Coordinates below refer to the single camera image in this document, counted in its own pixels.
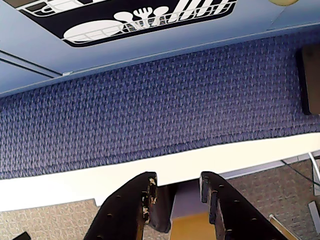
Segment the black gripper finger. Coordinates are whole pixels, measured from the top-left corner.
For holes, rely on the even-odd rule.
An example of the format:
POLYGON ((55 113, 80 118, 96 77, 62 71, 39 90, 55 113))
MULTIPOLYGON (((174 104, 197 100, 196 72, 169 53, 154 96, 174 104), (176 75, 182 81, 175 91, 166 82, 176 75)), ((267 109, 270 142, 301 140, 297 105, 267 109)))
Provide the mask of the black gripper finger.
POLYGON ((141 240, 157 202, 157 174, 143 172, 103 202, 84 238, 86 240, 141 240))
POLYGON ((203 171, 199 178, 201 202, 209 207, 208 221, 217 240, 285 240, 237 189, 220 175, 203 171))

